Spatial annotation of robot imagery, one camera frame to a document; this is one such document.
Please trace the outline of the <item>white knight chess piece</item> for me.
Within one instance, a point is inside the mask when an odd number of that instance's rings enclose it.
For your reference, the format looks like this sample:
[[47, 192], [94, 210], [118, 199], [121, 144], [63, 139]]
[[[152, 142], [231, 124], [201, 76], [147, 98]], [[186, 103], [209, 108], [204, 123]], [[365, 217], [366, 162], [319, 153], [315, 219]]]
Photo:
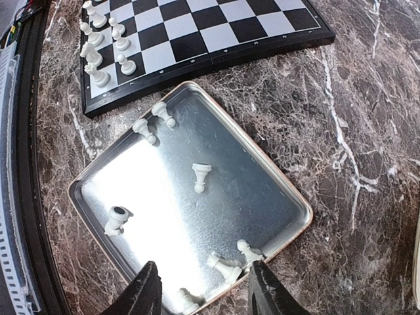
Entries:
[[102, 55], [89, 42], [83, 44], [80, 57], [85, 58], [88, 63], [94, 64], [96, 67], [99, 67], [103, 61]]

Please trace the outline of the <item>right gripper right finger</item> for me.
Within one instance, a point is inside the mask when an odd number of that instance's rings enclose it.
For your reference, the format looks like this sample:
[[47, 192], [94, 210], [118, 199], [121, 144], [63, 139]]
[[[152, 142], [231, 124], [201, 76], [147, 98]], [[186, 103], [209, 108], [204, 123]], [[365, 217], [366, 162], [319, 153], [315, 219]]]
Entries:
[[248, 277], [249, 314], [310, 315], [264, 261], [254, 261]]

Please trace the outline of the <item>white pawn tray right corner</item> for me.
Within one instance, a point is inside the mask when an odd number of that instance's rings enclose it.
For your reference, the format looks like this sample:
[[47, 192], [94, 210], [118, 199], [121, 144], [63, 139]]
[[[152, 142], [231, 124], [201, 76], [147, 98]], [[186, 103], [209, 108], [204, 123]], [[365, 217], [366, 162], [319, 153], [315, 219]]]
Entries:
[[250, 267], [254, 261], [264, 259], [264, 255], [251, 248], [245, 240], [238, 240], [237, 248], [241, 254], [245, 256], [247, 267]]

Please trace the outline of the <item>white piece lying in tray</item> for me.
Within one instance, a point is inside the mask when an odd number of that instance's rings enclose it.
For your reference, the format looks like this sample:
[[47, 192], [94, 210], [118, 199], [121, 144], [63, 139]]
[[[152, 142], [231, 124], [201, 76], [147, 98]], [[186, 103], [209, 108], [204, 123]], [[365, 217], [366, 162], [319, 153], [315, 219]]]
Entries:
[[177, 292], [178, 298], [182, 302], [182, 313], [185, 315], [193, 314], [201, 306], [186, 288], [180, 288]]

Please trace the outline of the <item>black grey chessboard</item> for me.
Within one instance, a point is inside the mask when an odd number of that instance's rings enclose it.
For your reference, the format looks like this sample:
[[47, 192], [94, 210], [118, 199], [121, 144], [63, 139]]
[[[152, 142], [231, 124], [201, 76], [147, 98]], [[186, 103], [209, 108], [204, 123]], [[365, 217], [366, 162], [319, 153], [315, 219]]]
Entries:
[[[83, 114], [104, 114], [182, 81], [276, 54], [328, 45], [335, 32], [309, 1], [92, 1], [107, 23], [95, 28], [82, 8], [81, 22], [104, 36], [95, 50], [110, 79], [97, 87], [81, 74]], [[108, 19], [130, 40], [116, 49]], [[136, 64], [123, 75], [117, 56]]]

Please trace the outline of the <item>white bishop chess piece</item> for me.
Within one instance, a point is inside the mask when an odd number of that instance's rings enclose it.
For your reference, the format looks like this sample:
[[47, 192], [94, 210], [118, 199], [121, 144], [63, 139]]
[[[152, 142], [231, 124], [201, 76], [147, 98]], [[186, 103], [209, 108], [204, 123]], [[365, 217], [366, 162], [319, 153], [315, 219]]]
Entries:
[[88, 37], [87, 41], [94, 47], [99, 46], [104, 39], [104, 36], [101, 33], [93, 31], [86, 22], [80, 22], [79, 28]]

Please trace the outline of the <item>white rook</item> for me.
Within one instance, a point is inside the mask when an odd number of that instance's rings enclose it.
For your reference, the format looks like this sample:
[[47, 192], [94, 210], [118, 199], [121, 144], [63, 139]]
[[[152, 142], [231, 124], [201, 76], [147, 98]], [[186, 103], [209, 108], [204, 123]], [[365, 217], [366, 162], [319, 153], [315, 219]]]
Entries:
[[105, 72], [103, 70], [98, 70], [97, 67], [93, 63], [88, 63], [84, 67], [84, 71], [93, 78], [93, 83], [97, 87], [105, 86], [110, 79], [110, 75], [108, 72]]

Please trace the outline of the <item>black front rail base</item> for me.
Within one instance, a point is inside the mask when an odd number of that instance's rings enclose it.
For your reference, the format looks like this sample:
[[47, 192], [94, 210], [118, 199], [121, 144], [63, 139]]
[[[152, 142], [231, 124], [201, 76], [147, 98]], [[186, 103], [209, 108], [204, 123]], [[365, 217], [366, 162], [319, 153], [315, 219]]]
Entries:
[[50, 1], [28, 1], [19, 18], [14, 96], [14, 186], [18, 235], [35, 314], [70, 314], [53, 258], [39, 187], [36, 113], [41, 51]]

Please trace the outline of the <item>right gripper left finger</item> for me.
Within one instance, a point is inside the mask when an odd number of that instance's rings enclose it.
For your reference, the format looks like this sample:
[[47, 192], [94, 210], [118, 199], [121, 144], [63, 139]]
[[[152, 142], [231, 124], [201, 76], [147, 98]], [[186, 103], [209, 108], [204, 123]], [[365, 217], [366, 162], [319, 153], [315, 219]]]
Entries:
[[148, 261], [122, 294], [100, 315], [160, 315], [162, 282], [158, 268]]

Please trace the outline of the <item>white piece lying tray right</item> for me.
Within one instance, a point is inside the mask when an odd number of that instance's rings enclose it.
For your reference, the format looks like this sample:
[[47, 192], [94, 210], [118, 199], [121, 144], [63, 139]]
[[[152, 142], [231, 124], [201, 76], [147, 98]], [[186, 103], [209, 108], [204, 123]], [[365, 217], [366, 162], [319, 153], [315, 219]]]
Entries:
[[207, 265], [211, 269], [219, 271], [224, 278], [224, 282], [229, 285], [234, 285], [242, 274], [242, 268], [240, 266], [229, 265], [215, 252], [209, 254]]

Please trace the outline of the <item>white piece tray bottom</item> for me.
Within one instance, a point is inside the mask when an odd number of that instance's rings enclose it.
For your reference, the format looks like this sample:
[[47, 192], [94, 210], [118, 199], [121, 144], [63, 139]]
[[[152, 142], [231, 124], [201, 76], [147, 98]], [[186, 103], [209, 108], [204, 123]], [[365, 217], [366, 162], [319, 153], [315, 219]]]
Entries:
[[107, 236], [119, 236], [123, 233], [123, 225], [127, 222], [131, 213], [124, 207], [113, 206], [108, 214], [108, 221], [104, 226]]

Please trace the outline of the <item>white pawn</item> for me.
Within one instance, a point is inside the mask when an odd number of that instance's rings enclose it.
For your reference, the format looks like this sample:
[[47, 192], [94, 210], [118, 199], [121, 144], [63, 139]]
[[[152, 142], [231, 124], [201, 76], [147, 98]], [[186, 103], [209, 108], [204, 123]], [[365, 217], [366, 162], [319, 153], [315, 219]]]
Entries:
[[156, 143], [156, 136], [148, 128], [148, 120], [140, 118], [136, 120], [132, 126], [135, 133], [142, 135], [151, 145]]
[[152, 108], [152, 114], [162, 118], [166, 126], [173, 128], [176, 125], [175, 119], [168, 114], [167, 105], [165, 102], [158, 102]]
[[130, 40], [122, 37], [117, 30], [112, 30], [112, 38], [115, 40], [115, 47], [119, 51], [124, 51], [131, 44]]
[[112, 30], [116, 30], [120, 35], [123, 35], [125, 33], [125, 26], [123, 24], [117, 23], [114, 17], [110, 17], [108, 19], [108, 23], [112, 27]]
[[134, 61], [128, 60], [124, 54], [117, 56], [117, 62], [121, 66], [121, 72], [123, 75], [131, 75], [135, 72], [137, 65]]

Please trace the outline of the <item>white pawn lying centre tray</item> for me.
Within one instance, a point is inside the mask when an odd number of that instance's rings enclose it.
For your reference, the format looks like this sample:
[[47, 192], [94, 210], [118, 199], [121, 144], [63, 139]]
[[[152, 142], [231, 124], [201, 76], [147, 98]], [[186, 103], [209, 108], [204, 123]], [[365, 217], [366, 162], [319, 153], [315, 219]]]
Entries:
[[205, 190], [205, 177], [207, 176], [208, 172], [211, 171], [212, 166], [206, 164], [193, 163], [192, 169], [196, 175], [194, 190], [200, 194]]

